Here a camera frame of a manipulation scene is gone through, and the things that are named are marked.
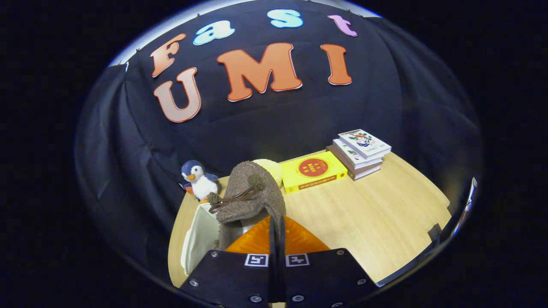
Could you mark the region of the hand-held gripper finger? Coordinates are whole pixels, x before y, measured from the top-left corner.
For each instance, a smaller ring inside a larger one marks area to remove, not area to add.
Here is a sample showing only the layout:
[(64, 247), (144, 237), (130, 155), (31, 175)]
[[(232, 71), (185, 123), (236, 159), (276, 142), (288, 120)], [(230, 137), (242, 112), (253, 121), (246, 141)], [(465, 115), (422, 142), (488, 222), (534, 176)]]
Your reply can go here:
[(270, 218), (267, 253), (209, 250), (179, 290), (205, 308), (270, 308), (278, 296), (277, 238)]
[(288, 308), (356, 308), (378, 289), (348, 249), (331, 249), (296, 221), (282, 218), (277, 298)]

